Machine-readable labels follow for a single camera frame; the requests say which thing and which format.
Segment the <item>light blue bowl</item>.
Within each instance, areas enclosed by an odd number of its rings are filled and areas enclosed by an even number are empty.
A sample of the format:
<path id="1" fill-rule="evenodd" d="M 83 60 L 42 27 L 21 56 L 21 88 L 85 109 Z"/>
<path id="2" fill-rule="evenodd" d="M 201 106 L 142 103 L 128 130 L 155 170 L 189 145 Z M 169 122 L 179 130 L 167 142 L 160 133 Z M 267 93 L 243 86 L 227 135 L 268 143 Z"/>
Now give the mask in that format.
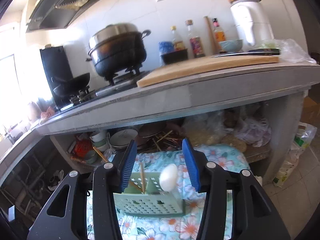
<path id="1" fill-rule="evenodd" d="M 243 41 L 242 40 L 220 41 L 219 45 L 221 49 L 227 53 L 237 53 L 240 50 L 242 50 Z"/>

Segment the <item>orange sauce bottle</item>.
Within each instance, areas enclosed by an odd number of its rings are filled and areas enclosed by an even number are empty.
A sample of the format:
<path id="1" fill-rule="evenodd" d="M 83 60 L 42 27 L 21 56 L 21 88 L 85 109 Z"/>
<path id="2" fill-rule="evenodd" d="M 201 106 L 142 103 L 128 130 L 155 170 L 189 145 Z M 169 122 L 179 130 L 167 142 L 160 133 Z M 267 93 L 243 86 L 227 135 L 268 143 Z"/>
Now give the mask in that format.
<path id="1" fill-rule="evenodd" d="M 225 33 L 223 29 L 220 27 L 217 18 L 212 18 L 213 23 L 213 44 L 214 44 L 214 52 L 219 54 L 223 49 L 220 46 L 220 42 L 226 40 Z"/>

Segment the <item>yellow cap sauce bottle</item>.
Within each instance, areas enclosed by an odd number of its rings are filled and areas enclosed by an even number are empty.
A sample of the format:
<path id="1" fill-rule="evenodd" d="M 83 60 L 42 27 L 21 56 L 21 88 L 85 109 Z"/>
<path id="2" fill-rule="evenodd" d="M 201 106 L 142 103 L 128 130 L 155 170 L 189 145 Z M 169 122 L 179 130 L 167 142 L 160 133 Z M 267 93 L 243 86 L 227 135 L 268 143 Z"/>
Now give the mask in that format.
<path id="1" fill-rule="evenodd" d="M 175 51 L 185 50 L 186 47 L 184 45 L 183 39 L 178 33 L 176 26 L 171 26 L 171 32 L 172 32 L 172 43 L 174 45 Z"/>

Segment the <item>concrete kitchen counter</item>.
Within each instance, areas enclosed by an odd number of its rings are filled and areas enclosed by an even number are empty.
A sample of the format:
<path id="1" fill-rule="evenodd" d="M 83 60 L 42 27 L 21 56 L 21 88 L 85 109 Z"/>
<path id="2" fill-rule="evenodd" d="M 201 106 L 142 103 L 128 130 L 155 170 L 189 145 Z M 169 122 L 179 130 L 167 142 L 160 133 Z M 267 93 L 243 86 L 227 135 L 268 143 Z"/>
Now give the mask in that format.
<path id="1" fill-rule="evenodd" d="M 1 157 L 1 180 L 45 135 L 145 124 L 265 101 L 273 135 L 271 155 L 259 174 L 271 181 L 295 136 L 304 93 L 317 83 L 319 65 L 281 62 L 217 70 L 127 90 L 58 114 L 25 133 Z"/>

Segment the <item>white plastic bag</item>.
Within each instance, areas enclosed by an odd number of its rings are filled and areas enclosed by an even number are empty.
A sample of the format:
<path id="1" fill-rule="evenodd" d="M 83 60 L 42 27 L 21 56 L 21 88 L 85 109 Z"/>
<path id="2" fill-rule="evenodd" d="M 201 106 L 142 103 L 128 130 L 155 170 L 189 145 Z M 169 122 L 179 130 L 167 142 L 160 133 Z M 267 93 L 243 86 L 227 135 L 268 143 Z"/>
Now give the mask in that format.
<path id="1" fill-rule="evenodd" d="M 284 185 L 285 181 L 287 181 L 289 176 L 298 166 L 300 156 L 312 143 L 316 132 L 317 127 L 303 122 L 299 123 L 297 133 L 291 144 L 290 150 L 272 181 L 274 186 L 282 187 Z"/>

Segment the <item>stack of white bowls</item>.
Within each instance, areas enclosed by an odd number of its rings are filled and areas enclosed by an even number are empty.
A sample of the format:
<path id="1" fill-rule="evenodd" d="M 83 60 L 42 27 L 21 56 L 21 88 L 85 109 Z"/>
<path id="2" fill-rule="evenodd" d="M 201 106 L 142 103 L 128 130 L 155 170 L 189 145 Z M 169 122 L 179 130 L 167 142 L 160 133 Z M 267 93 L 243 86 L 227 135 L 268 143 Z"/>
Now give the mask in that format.
<path id="1" fill-rule="evenodd" d="M 92 145 L 96 147 L 100 152 L 105 152 L 108 149 L 107 133 L 103 131 L 95 131 L 89 136 Z"/>

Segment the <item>black splash guard panel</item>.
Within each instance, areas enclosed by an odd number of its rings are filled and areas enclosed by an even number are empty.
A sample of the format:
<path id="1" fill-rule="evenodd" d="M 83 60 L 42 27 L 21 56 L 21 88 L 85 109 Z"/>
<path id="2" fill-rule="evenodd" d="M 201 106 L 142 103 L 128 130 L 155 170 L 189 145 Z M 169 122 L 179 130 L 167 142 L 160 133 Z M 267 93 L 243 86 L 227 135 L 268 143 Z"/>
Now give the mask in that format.
<path id="1" fill-rule="evenodd" d="M 70 104 L 69 99 L 67 97 L 59 97 L 54 93 L 54 88 L 59 84 L 52 81 L 52 77 L 58 77 L 63 80 L 73 78 L 64 48 L 59 46 L 40 49 L 40 55 L 53 100 L 57 108 L 65 107 Z"/>

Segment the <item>white ladle spoon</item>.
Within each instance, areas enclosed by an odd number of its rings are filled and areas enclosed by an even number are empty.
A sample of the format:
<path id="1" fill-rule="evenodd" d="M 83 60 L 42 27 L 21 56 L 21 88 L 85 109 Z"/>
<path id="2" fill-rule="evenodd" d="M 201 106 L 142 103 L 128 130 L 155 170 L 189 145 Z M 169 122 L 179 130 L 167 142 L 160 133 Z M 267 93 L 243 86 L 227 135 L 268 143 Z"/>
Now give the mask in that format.
<path id="1" fill-rule="evenodd" d="M 171 192 L 176 188 L 178 168 L 175 164 L 166 166 L 159 176 L 159 184 L 163 191 Z"/>

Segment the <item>range hood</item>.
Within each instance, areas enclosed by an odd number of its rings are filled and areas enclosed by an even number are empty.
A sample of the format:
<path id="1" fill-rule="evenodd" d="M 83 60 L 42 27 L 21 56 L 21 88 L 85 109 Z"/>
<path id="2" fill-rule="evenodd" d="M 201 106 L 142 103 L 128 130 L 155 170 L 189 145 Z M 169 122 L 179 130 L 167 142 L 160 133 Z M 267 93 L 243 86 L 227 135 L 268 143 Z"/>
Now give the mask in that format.
<path id="1" fill-rule="evenodd" d="M 99 0 L 37 0 L 27 32 L 65 29 Z"/>

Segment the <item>wooden chopstick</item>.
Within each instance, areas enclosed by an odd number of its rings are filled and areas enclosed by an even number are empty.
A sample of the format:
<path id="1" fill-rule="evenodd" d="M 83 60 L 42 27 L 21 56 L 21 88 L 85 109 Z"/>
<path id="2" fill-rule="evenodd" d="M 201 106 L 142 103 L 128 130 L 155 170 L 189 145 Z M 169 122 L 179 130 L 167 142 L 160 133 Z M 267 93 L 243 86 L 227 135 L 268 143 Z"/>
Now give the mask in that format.
<path id="1" fill-rule="evenodd" d="M 140 178 L 142 184 L 142 193 L 145 194 L 146 191 L 146 183 L 145 183 L 145 173 L 144 173 L 144 163 L 140 163 Z"/>
<path id="2" fill-rule="evenodd" d="M 95 150 L 95 152 L 97 152 L 97 154 L 103 159 L 104 162 L 108 163 L 108 159 L 104 156 L 104 154 L 97 148 L 97 147 L 93 147 L 93 150 Z"/>

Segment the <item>green plastic utensil holder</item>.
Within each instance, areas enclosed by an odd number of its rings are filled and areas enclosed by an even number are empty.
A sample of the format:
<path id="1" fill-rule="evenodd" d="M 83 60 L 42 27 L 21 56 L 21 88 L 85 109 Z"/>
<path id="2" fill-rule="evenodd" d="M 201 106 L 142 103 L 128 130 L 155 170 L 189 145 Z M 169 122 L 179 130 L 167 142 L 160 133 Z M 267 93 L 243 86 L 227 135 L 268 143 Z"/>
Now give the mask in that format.
<path id="1" fill-rule="evenodd" d="M 133 172 L 128 187 L 123 193 L 114 194 L 117 209 L 127 215 L 139 217 L 177 217 L 184 215 L 184 200 L 179 189 L 163 191 L 159 183 L 159 172 L 145 174 L 145 192 L 142 192 L 142 178 Z"/>

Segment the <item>dark sauce bottle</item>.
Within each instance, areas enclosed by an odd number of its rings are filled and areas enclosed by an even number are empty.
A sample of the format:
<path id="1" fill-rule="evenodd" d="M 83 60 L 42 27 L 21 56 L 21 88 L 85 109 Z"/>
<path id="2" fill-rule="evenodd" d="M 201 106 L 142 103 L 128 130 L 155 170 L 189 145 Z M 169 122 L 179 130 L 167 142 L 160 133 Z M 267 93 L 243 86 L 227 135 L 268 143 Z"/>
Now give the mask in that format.
<path id="1" fill-rule="evenodd" d="M 189 42 L 193 51 L 193 56 L 195 58 L 205 57 L 203 45 L 200 36 L 194 29 L 194 24 L 192 20 L 186 20 L 185 25 L 188 28 Z"/>

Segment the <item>black wok pan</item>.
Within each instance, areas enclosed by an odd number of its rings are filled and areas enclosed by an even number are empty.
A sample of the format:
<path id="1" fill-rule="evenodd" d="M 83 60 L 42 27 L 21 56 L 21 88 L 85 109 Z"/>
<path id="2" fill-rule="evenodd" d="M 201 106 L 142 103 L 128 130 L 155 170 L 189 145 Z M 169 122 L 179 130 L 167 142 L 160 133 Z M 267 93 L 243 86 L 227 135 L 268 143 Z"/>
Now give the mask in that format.
<path id="1" fill-rule="evenodd" d="M 70 80 L 63 80 L 54 76 L 52 77 L 52 82 L 58 83 L 59 85 L 55 87 L 53 91 L 60 97 L 75 95 L 88 86 L 90 78 L 90 73 L 79 75 Z"/>

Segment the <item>wooden cutting board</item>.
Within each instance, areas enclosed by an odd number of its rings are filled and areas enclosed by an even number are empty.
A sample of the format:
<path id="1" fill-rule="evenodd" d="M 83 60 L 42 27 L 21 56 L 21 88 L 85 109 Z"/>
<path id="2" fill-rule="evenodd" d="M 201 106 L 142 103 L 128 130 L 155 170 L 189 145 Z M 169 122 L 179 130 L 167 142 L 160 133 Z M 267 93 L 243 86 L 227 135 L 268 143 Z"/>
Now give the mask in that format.
<path id="1" fill-rule="evenodd" d="M 278 56 L 236 55 L 221 57 L 202 57 L 159 67 L 137 81 L 139 88 L 179 79 L 195 74 L 212 72 L 235 67 L 278 63 Z"/>

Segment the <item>black tray dish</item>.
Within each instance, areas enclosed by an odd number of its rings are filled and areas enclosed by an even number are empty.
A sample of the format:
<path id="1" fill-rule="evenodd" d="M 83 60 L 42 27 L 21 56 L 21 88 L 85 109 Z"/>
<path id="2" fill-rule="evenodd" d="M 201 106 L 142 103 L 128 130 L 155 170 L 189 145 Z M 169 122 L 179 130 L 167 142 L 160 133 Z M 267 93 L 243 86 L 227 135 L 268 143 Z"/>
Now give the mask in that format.
<path id="1" fill-rule="evenodd" d="M 188 50 L 184 49 L 173 51 L 171 53 L 161 55 L 161 58 L 166 65 L 185 61 L 188 59 Z"/>

